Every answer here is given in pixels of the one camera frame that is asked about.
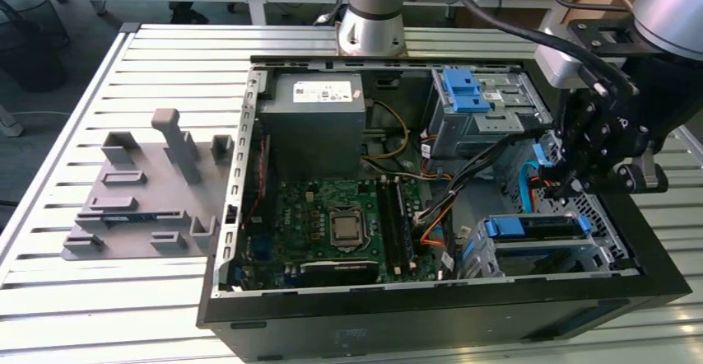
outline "blue plastic latch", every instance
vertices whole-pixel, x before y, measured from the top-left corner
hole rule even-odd
[[[489,232],[489,236],[492,237],[498,235],[498,231],[496,230],[494,223],[490,220],[486,222],[486,231]]]
[[[493,217],[492,222],[496,225],[498,236],[524,236],[526,230],[517,217]]]
[[[476,244],[474,241],[472,241],[472,243],[469,243],[469,244],[466,245],[466,247],[464,248],[462,261],[465,261],[466,258],[470,256],[472,251],[474,251],[474,246],[477,246],[477,244]]]
[[[592,233],[592,231],[594,230],[592,228],[592,222],[589,221],[589,218],[586,216],[581,215],[578,217],[578,221],[580,221],[580,226],[582,226],[584,233],[586,235],[589,235]]]
[[[538,157],[538,163],[546,167],[552,168],[554,164],[545,156],[545,149],[542,148],[542,145],[540,143],[533,144],[533,150],[536,151],[536,156]]]
[[[445,86],[450,92],[454,111],[476,113],[492,111],[492,105],[482,96],[482,83],[468,69],[448,68],[444,70]]]

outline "upright gray post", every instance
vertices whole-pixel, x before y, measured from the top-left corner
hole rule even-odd
[[[171,160],[177,162],[178,168],[185,175],[189,184],[201,183],[201,172],[197,160],[189,149],[185,133],[178,126],[181,114],[177,109],[157,109],[153,116],[153,127],[165,134],[166,143],[171,152]]]

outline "white desk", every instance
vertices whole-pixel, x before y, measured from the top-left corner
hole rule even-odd
[[[411,56],[454,58],[528,58],[534,51],[533,44],[486,30],[409,30],[407,46]],[[105,161],[98,145],[109,131],[163,141],[150,128],[153,111],[175,107],[197,141],[234,134],[250,56],[333,53],[330,28],[143,26],[118,35],[0,236],[0,362],[238,362],[195,326],[205,258],[66,262],[62,243]],[[561,343],[327,362],[703,362],[703,170],[678,138],[657,159],[673,188],[637,202],[692,295]]]

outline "floor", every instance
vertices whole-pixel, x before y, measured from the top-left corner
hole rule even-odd
[[[54,6],[73,38],[73,44],[59,51],[69,71],[69,81],[55,91],[27,93],[0,70],[0,100],[11,113],[71,113],[122,23],[165,24],[171,19],[166,2],[110,2],[106,16],[95,14],[87,1],[54,2]],[[194,8],[210,19],[211,24],[251,24],[246,4],[238,3],[235,13],[227,11],[226,3],[199,2]],[[330,10],[330,5],[270,4],[267,20],[271,25],[311,25],[315,18]],[[441,7],[411,7],[403,12],[403,16],[409,26],[454,25],[453,21],[445,19],[445,9]],[[0,135],[0,201],[21,201],[67,120],[67,116],[62,114],[19,114],[17,118],[26,128],[25,134],[19,138]],[[0,206],[0,230],[10,220],[11,212],[13,208]]]

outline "yellow wire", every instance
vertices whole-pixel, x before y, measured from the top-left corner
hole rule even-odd
[[[386,105],[382,101],[374,100],[374,103],[378,103],[394,115],[395,119],[398,119],[398,122],[403,126],[405,138],[403,138],[403,145],[398,148],[398,150],[390,152],[389,154],[378,154],[378,155],[374,155],[374,156],[362,156],[362,158],[366,159],[366,160],[379,160],[379,159],[383,159],[383,158],[391,158],[393,156],[401,154],[403,152],[403,150],[406,150],[407,143],[410,142],[410,135],[407,133],[406,121],[403,121],[403,119],[401,118],[401,115],[398,115],[395,110],[393,110],[390,108],[390,106]]]

